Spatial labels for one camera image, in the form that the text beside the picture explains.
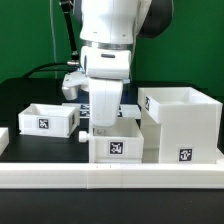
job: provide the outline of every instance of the small white box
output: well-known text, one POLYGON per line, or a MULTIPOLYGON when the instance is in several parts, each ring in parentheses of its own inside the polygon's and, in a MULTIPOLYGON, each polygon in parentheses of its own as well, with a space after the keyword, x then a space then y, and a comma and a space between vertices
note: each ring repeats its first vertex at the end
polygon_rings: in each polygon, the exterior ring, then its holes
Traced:
POLYGON ((9 144, 9 131, 8 128, 0 128, 0 155, 9 144))
POLYGON ((22 135, 68 138, 79 124, 79 109, 75 107, 31 104, 19 114, 22 135))
POLYGON ((90 126, 90 163, 141 163, 144 139, 133 118, 118 118, 115 126, 94 132, 90 126))

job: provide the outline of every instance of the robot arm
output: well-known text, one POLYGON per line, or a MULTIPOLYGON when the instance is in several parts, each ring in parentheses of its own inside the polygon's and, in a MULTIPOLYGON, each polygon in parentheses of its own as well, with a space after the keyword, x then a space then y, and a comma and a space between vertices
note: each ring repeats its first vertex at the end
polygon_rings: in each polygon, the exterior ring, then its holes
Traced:
POLYGON ((109 128, 116 122, 123 80, 130 74, 135 39, 151 3, 152 0, 74 2, 74 7, 80 6, 82 12, 81 65, 89 83, 90 123, 94 128, 109 128))

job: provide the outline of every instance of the large white box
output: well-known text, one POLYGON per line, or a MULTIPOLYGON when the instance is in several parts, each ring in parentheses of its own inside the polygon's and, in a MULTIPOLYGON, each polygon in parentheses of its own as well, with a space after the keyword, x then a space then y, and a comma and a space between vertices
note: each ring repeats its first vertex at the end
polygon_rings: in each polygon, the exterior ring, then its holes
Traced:
POLYGON ((0 128, 0 155, 9 144, 9 131, 8 128, 0 128))
POLYGON ((193 88, 140 88, 138 103, 145 138, 143 161, 216 162, 220 102, 193 88))

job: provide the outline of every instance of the green wall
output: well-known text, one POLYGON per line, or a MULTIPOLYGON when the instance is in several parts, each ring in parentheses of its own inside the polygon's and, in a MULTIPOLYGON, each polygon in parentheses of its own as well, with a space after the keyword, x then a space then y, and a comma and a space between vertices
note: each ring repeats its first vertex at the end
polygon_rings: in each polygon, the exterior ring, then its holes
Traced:
MULTIPOLYGON (((64 61, 70 48, 58 1, 54 0, 57 58, 64 61)), ((2 82, 52 62, 53 50, 49 0, 0 3, 2 82)), ((166 32, 156 39, 137 40, 134 79, 191 82, 224 102, 224 1, 174 0, 174 4, 166 32)), ((54 78, 53 73, 44 76, 54 78)))

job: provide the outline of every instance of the white box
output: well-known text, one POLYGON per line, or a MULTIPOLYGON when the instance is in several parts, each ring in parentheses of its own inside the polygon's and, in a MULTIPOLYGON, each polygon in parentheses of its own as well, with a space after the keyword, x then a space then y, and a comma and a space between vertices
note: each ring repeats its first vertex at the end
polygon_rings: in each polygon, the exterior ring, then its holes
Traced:
POLYGON ((79 124, 79 109, 75 107, 31 104, 19 114, 22 135, 68 138, 79 124))
POLYGON ((0 128, 0 155, 9 144, 9 131, 8 128, 0 128))
POLYGON ((102 134, 89 128, 90 163, 141 163, 144 139, 133 118, 118 118, 102 134))
POLYGON ((143 157, 159 150, 159 163, 216 162, 220 102, 193 88, 140 88, 138 103, 147 139, 143 157))

